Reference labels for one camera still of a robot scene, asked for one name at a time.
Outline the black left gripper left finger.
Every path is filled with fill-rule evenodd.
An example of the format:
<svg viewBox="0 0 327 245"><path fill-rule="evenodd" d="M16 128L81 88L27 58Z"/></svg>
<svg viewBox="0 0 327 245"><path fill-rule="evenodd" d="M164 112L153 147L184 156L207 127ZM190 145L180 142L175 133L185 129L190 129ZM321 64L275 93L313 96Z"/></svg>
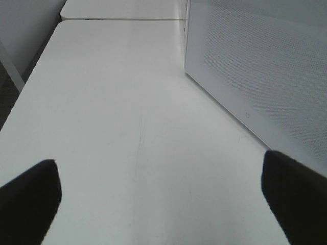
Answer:
<svg viewBox="0 0 327 245"><path fill-rule="evenodd" d="M1 187L1 244L42 244L62 199L57 164L43 160Z"/></svg>

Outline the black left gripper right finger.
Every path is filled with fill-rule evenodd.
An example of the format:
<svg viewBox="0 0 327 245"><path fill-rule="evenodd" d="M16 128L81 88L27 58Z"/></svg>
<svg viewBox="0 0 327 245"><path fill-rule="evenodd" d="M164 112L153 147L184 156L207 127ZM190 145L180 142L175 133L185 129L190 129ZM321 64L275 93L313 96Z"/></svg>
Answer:
<svg viewBox="0 0 327 245"><path fill-rule="evenodd" d="M326 178L268 150L261 190L289 244L326 244Z"/></svg>

